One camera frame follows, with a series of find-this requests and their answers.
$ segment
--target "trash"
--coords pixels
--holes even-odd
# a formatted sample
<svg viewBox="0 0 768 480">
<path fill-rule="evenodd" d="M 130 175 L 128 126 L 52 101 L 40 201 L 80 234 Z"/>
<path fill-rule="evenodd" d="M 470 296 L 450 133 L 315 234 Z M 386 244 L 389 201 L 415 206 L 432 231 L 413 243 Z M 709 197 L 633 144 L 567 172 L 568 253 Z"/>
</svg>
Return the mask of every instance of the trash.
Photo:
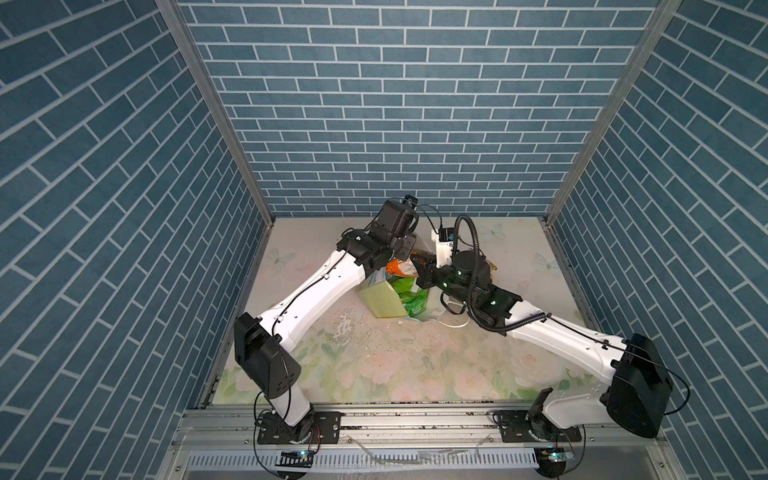
<svg viewBox="0 0 768 480">
<path fill-rule="evenodd" d="M 413 262 L 410 258 L 407 260 L 400 260 L 395 258 L 386 264 L 386 272 L 393 276 L 419 276 L 419 274 L 416 272 L 416 267 L 413 266 Z"/>
<path fill-rule="evenodd" d="M 358 290 L 360 299 L 376 318 L 407 318 L 419 322 L 437 319 L 445 312 L 442 291 L 436 286 L 423 290 L 416 279 L 391 276 L 386 268 L 374 272 Z"/>
<path fill-rule="evenodd" d="M 416 285 L 416 279 L 412 277 L 394 276 L 388 281 L 400 297 L 400 302 L 406 308 L 408 316 L 413 318 L 424 312 L 429 290 L 419 288 Z"/>
</svg>

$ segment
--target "black cable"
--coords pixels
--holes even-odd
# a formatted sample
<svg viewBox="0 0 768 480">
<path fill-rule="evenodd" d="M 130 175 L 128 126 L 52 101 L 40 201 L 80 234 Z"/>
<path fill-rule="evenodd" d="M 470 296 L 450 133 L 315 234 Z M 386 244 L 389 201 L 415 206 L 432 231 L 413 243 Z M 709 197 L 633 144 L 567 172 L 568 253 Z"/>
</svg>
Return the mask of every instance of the black cable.
<svg viewBox="0 0 768 480">
<path fill-rule="evenodd" d="M 475 224 L 474 222 L 472 222 L 472 219 L 469 218 L 468 215 L 464 215 L 464 214 L 459 215 L 458 217 L 456 217 L 456 222 L 454 223 L 454 226 L 453 226 L 453 251 L 452 251 L 453 257 L 455 257 L 458 252 L 458 229 L 460 228 L 462 221 L 467 224 L 467 227 L 469 227 L 469 233 L 472 235 L 472 250 L 475 253 L 475 262 L 472 265 L 472 271 L 469 274 L 469 285 L 467 285 L 468 292 L 467 292 L 466 304 L 467 304 L 467 314 L 469 315 L 469 318 L 474 320 L 475 323 L 477 323 L 480 328 L 484 330 L 488 330 L 489 332 L 494 332 L 494 333 L 508 332 L 510 330 L 520 328 L 523 325 L 527 325 L 530 322 L 534 322 L 537 319 L 541 319 L 538 317 L 534 318 L 534 316 L 531 316 L 531 317 L 528 317 L 527 319 L 520 320 L 519 322 L 513 323 L 511 325 L 491 326 L 494 323 L 494 320 L 486 316 L 483 312 L 478 312 L 475 310 L 475 304 L 477 303 L 477 293 L 475 292 L 475 287 L 477 286 L 477 281 L 478 281 L 478 270 L 480 270 L 480 263 L 482 262 L 480 258 L 480 240 L 478 240 L 478 231 L 475 228 Z"/>
<path fill-rule="evenodd" d="M 344 250 L 344 254 L 341 257 L 339 257 L 339 259 L 336 261 L 336 263 L 334 263 L 328 269 L 327 272 L 325 272 L 323 275 L 319 276 L 317 278 L 317 280 L 315 280 L 314 282 L 312 282 L 309 285 L 305 286 L 300 292 L 298 292 L 296 295 L 293 296 L 293 298 L 288 302 L 288 304 L 285 306 L 283 311 L 280 312 L 280 315 L 277 316 L 277 318 L 275 319 L 275 322 L 272 324 L 272 336 L 275 336 L 275 325 L 277 325 L 278 323 L 282 322 L 282 320 L 280 320 L 280 317 L 285 315 L 285 312 L 290 308 L 291 305 L 293 305 L 293 302 L 295 302 L 296 299 L 299 298 L 302 293 L 306 292 L 307 290 L 309 290 L 313 286 L 317 285 L 321 280 L 325 280 L 326 279 L 326 275 L 330 275 L 330 273 L 333 271 L 333 269 L 336 268 L 336 265 L 338 265 L 342 260 L 344 260 L 344 257 L 346 257 L 346 250 Z"/>
<path fill-rule="evenodd" d="M 452 315 L 461 315 L 462 313 L 464 313 L 464 310 L 467 309 L 467 305 L 465 303 L 464 305 L 462 305 L 462 309 L 461 310 L 459 310 L 458 312 L 454 312 L 451 309 L 451 307 L 448 306 L 448 304 L 445 302 L 445 299 L 443 299 L 444 295 L 445 295 L 445 292 L 440 293 L 440 303 L 442 303 L 442 305 L 445 307 L 445 309 L 448 310 Z"/>
<path fill-rule="evenodd" d="M 440 228 L 442 228 L 442 214 L 440 213 L 440 210 L 438 210 L 437 207 L 433 207 L 432 205 L 429 205 L 429 204 L 424 204 L 423 206 L 419 205 L 419 204 L 416 204 L 416 206 L 418 208 L 420 208 L 422 210 L 422 212 L 424 213 L 424 216 L 427 217 L 427 220 L 429 220 L 429 224 L 432 225 L 432 229 L 435 231 L 435 233 L 438 233 L 437 229 L 435 228 L 435 224 L 432 223 L 432 218 L 429 216 L 429 214 L 426 212 L 426 210 L 424 210 L 424 207 L 429 207 L 429 208 L 433 209 L 435 211 L 435 213 L 437 213 L 438 216 L 440 216 Z"/>
<path fill-rule="evenodd" d="M 420 208 L 421 211 L 424 213 L 424 216 L 427 217 L 427 220 L 429 220 L 429 224 L 432 225 L 432 230 L 434 230 L 435 233 L 438 233 L 437 229 L 435 228 L 435 224 L 432 223 L 432 218 L 429 217 L 429 214 L 422 208 L 421 205 L 416 204 L 416 208 Z"/>
<path fill-rule="evenodd" d="M 664 366 L 664 365 L 661 365 L 661 364 L 659 364 L 659 363 L 656 363 L 656 362 L 654 362 L 653 360 L 649 360 L 649 359 L 645 358 L 644 356 L 640 356 L 640 355 L 638 355 L 638 354 L 636 354 L 636 353 L 632 353 L 632 352 L 630 352 L 630 351 L 628 351 L 628 350 L 626 350 L 626 349 L 621 349 L 621 348 L 619 348 L 619 347 L 617 347 L 617 346 L 613 346 L 613 345 L 611 345 L 611 344 L 610 344 L 610 343 L 609 343 L 607 340 L 603 340 L 603 341 L 601 342 L 600 340 L 598 340 L 598 339 L 595 339 L 595 338 L 592 338 L 591 336 L 587 335 L 586 333 L 583 333 L 583 332 L 579 332 L 578 330 L 576 330 L 576 329 L 574 329 L 574 328 L 571 328 L 570 326 L 568 326 L 568 325 L 565 325 L 565 324 L 563 324 L 562 322 L 558 322 L 558 321 L 557 321 L 556 319 L 554 319 L 554 318 L 553 318 L 553 319 L 551 319 L 551 320 L 552 320 L 553 322 L 557 323 L 559 326 L 563 326 L 564 328 L 567 328 L 567 329 L 569 329 L 570 331 L 572 331 L 572 332 L 574 332 L 574 333 L 578 333 L 579 335 L 583 336 L 584 338 L 588 338 L 588 339 L 592 340 L 592 341 L 593 341 L 593 342 L 595 342 L 595 343 L 598 343 L 598 344 L 600 344 L 600 345 L 602 345 L 602 346 L 605 346 L 605 347 L 608 347 L 608 348 L 612 348 L 612 349 L 614 349 L 614 350 L 618 350 L 619 352 L 629 353 L 630 355 L 632 355 L 632 356 L 635 356 L 635 357 L 637 357 L 638 359 L 642 359 L 642 360 L 645 360 L 646 362 L 650 363 L 651 365 L 655 365 L 655 366 L 659 367 L 660 369 L 662 369 L 662 370 L 665 370 L 667 373 L 671 373 L 672 375 L 674 375 L 675 377 L 677 377 L 677 379 L 678 379 L 678 380 L 680 380 L 680 381 L 683 383 L 683 385 L 685 385 L 685 389 L 686 389 L 685 400 L 684 400 L 684 401 L 683 401 L 683 403 L 682 403 L 682 404 L 680 404 L 680 406 L 679 406 L 679 407 L 677 407 L 675 410 L 672 410 L 671 412 L 664 412 L 664 415 L 672 415 L 673 413 L 678 413 L 680 410 L 682 410 L 683 408 L 685 408 L 685 405 L 687 405 L 687 404 L 688 404 L 688 401 L 690 400 L 690 385 L 688 385 L 688 382 L 686 382 L 686 381 L 683 379 L 683 377 L 679 376 L 678 374 L 676 374 L 676 373 L 675 373 L 675 372 L 673 372 L 672 370 L 668 369 L 666 366 Z"/>
<path fill-rule="evenodd" d="M 562 472 L 560 474 L 560 476 L 573 472 L 584 461 L 584 454 L 587 453 L 587 428 L 582 425 L 581 426 L 581 431 L 582 431 L 582 433 L 581 433 L 581 441 L 583 442 L 583 445 L 581 446 L 581 457 L 579 457 L 578 462 L 576 462 L 576 465 L 574 465 L 573 467 L 569 468 L 565 472 Z M 571 443 L 571 439 L 568 438 L 568 434 L 565 433 L 565 430 L 563 430 L 562 432 L 563 432 L 563 435 L 565 435 L 565 438 L 568 439 L 568 443 Z"/>
<path fill-rule="evenodd" d="M 286 378 L 288 378 L 288 364 L 286 363 L 286 357 L 283 356 L 283 351 L 280 350 L 280 359 L 283 360 L 283 366 L 286 369 Z M 286 419 L 288 418 L 288 412 L 290 412 L 290 402 L 291 402 L 291 390 L 293 386 L 288 386 L 288 406 L 286 407 L 286 414 L 283 415 L 283 423 L 285 423 Z"/>
<path fill-rule="evenodd" d="M 269 470 L 264 464 L 261 462 L 261 458 L 259 458 L 259 454 L 256 453 L 256 427 L 263 428 L 260 424 L 259 418 L 261 417 L 264 412 L 268 412 L 268 410 L 262 410 L 262 412 L 257 416 L 256 415 L 256 402 L 259 400 L 259 395 L 262 395 L 263 392 L 259 392 L 256 395 L 256 398 L 253 400 L 253 441 L 251 442 L 251 445 L 253 446 L 253 456 L 256 457 L 256 461 L 261 465 L 261 468 L 264 469 L 265 472 L 269 473 L 270 475 L 280 478 L 280 480 L 285 480 L 283 477 L 280 476 L 280 474 L 277 473 L 277 471 L 273 472 L 272 470 Z"/>
<path fill-rule="evenodd" d="M 472 245 L 470 243 L 466 243 L 463 238 L 459 237 L 458 241 L 466 245 L 467 247 L 471 247 Z M 480 249 L 480 254 L 485 257 L 485 253 L 483 253 L 482 248 Z"/>
</svg>

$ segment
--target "aluminum frame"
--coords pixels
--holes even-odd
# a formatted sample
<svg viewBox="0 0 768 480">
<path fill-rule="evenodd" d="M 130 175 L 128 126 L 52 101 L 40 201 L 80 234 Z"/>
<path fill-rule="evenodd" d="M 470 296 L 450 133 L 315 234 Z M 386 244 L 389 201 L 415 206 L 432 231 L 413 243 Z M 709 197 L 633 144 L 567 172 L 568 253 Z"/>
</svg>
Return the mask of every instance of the aluminum frame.
<svg viewBox="0 0 768 480">
<path fill-rule="evenodd" d="M 504 443 L 488 417 L 499 409 L 527 410 L 529 402 L 461 402 L 391 405 L 317 404 L 319 411 L 340 411 L 339 444 L 324 449 L 479 449 L 493 453 L 509 447 L 542 447 L 550 442 Z M 221 406 L 187 410 L 165 457 L 158 478 L 181 479 L 193 452 L 243 451 L 253 445 L 253 407 Z M 667 442 L 643 439 L 616 425 L 587 425 L 589 446 L 645 447 L 659 480 L 683 480 Z M 272 446 L 261 446 L 271 450 Z"/>
<path fill-rule="evenodd" d="M 197 401 L 195 404 L 198 405 L 198 407 L 201 409 L 208 407 L 208 405 L 214 399 L 216 386 L 221 373 L 224 370 L 224 366 L 227 363 L 230 346 L 232 345 L 232 332 L 234 329 L 235 319 L 245 311 L 245 306 L 248 303 L 248 297 L 250 296 L 250 290 L 253 288 L 253 282 L 256 281 L 256 274 L 259 271 L 261 261 L 264 259 L 266 245 L 270 240 L 272 229 L 273 226 L 267 226 L 266 229 L 264 229 L 264 233 L 262 234 L 261 239 L 259 240 L 259 248 L 256 250 L 256 254 L 251 260 L 245 285 L 240 291 L 235 309 L 232 312 L 232 316 L 230 317 L 229 321 L 227 322 L 227 330 L 224 332 L 224 335 L 221 338 L 221 343 L 219 344 L 219 348 L 216 351 L 216 356 L 214 357 L 214 363 L 210 367 L 210 371 L 208 372 L 208 377 L 205 381 L 203 389 L 198 393 Z"/>
<path fill-rule="evenodd" d="M 587 295 L 576 277 L 576 272 L 571 266 L 571 262 L 568 261 L 565 252 L 562 247 L 560 247 L 560 239 L 558 238 L 557 232 L 552 225 L 546 223 L 544 220 L 540 220 L 540 223 L 541 229 L 544 231 L 544 236 L 547 238 L 549 247 L 554 254 L 554 259 L 557 260 L 560 272 L 563 274 L 568 289 L 571 291 L 571 296 L 574 297 L 576 307 L 578 307 L 579 311 L 584 315 L 584 325 L 589 329 L 603 332 L 603 329 L 598 322 L 598 316 L 587 301 Z"/>
<path fill-rule="evenodd" d="M 667 29 L 681 2 L 682 0 L 660 0 L 659 5 L 651 14 L 640 40 L 635 48 L 632 49 L 624 70 L 621 71 L 618 80 L 616 80 L 616 85 L 614 85 L 613 90 L 608 95 L 605 106 L 600 110 L 598 118 L 594 121 L 592 130 L 589 131 L 584 139 L 584 143 L 581 145 L 581 149 L 576 155 L 571 169 L 565 175 L 563 183 L 554 195 L 552 203 L 547 207 L 547 211 L 544 214 L 547 223 L 552 224 L 560 214 L 565 202 L 576 187 L 578 179 L 584 173 L 589 162 L 592 161 L 592 155 L 594 155 L 600 142 L 603 141 L 603 137 L 605 137 L 608 128 L 619 112 L 619 108 L 624 103 L 624 99 L 629 95 L 634 82 L 640 76 L 645 63 L 650 58 L 650 54 L 661 39 L 661 34 Z"/>
<path fill-rule="evenodd" d="M 248 157 L 243 149 L 243 145 L 237 138 L 234 126 L 230 120 L 230 116 L 227 114 L 227 110 L 224 108 L 224 104 L 219 97 L 216 88 L 214 87 L 214 81 L 208 74 L 208 69 L 205 66 L 203 57 L 200 55 L 200 51 L 195 45 L 194 38 L 192 37 L 192 31 L 187 25 L 187 21 L 184 19 L 184 13 L 177 0 L 156 0 L 157 8 L 160 10 L 160 14 L 163 16 L 171 37 L 176 42 L 176 46 L 181 52 L 181 56 L 184 57 L 184 61 L 187 63 L 187 67 L 190 69 L 192 78 L 195 85 L 200 90 L 200 94 L 203 95 L 203 100 L 208 106 L 211 117 L 214 119 L 216 126 L 219 128 L 221 137 L 224 139 L 224 143 L 227 144 L 232 158 L 237 165 L 237 170 L 240 171 L 240 175 L 243 177 L 243 181 L 248 188 L 248 191 L 253 197 L 253 201 L 256 202 L 256 206 L 264 217 L 264 221 L 269 227 L 272 227 L 275 216 L 270 210 L 269 204 L 266 202 L 266 198 L 256 181 L 256 176 L 253 173 L 253 169 L 248 162 Z"/>
</svg>

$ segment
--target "mounting plate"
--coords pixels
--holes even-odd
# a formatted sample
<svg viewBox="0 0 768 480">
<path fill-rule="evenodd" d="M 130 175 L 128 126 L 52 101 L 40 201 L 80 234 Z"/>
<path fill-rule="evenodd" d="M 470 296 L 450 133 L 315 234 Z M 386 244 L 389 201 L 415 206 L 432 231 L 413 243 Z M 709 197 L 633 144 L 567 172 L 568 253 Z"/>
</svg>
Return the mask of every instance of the mounting plate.
<svg viewBox="0 0 768 480">
<path fill-rule="evenodd" d="M 320 427 L 320 444 L 339 443 L 341 428 L 341 412 L 315 412 L 312 417 L 312 428 Z M 256 439 L 259 445 L 290 445 L 289 437 L 280 431 L 280 425 L 274 428 L 262 428 Z"/>
<path fill-rule="evenodd" d="M 528 414 L 525 410 L 498 410 L 493 413 L 500 424 L 498 431 L 502 434 L 502 441 L 504 443 L 541 441 L 531 434 L 528 420 L 525 419 L 525 416 Z M 561 430 L 558 440 L 562 442 L 570 440 L 575 444 L 581 441 L 581 431 L 578 427 Z"/>
</svg>

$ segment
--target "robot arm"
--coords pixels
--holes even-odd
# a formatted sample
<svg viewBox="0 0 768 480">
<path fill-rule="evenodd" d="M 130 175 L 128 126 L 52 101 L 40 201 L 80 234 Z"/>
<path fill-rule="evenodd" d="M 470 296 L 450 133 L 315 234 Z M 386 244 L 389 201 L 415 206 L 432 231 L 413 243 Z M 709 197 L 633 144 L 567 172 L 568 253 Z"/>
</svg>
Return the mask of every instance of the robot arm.
<svg viewBox="0 0 768 480">
<path fill-rule="evenodd" d="M 337 250 L 286 299 L 256 319 L 244 313 L 235 322 L 235 359 L 270 400 L 288 438 L 296 442 L 306 438 L 313 417 L 313 408 L 296 383 L 301 367 L 290 352 L 345 292 L 392 257 L 409 256 L 419 272 L 418 285 L 438 286 L 459 301 L 468 300 L 470 317 L 480 327 L 534 343 L 600 382 L 584 391 L 542 390 L 534 405 L 538 413 L 531 415 L 532 429 L 541 438 L 556 429 L 610 421 L 640 436 L 657 434 L 672 383 L 665 370 L 654 368 L 660 357 L 649 339 L 636 334 L 627 341 L 569 323 L 493 285 L 478 248 L 457 251 L 454 229 L 441 228 L 433 235 L 436 255 L 411 255 L 419 219 L 416 201 L 410 196 L 401 203 L 387 200 L 369 226 L 346 231 Z M 460 220 L 472 225 L 460 217 L 455 229 Z M 473 237 L 476 247 L 476 234 Z"/>
</svg>

